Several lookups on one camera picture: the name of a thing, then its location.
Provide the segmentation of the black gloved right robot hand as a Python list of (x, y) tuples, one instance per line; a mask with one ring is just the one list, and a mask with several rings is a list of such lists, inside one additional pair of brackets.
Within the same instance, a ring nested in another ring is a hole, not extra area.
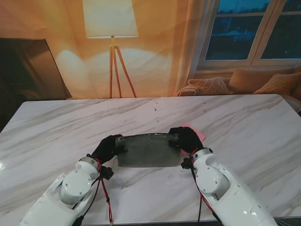
[(178, 136), (177, 141), (169, 141), (169, 145), (173, 148), (182, 149), (189, 154), (204, 149), (197, 133), (189, 127), (171, 128), (169, 134)]

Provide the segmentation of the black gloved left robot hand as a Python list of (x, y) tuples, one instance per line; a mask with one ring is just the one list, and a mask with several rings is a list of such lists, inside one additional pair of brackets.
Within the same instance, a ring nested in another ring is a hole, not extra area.
[(119, 137), (122, 137), (122, 135), (110, 135), (104, 138), (91, 154), (91, 158), (98, 159), (101, 164), (104, 164), (114, 156), (125, 153), (126, 149), (123, 146), (116, 146), (116, 140)]

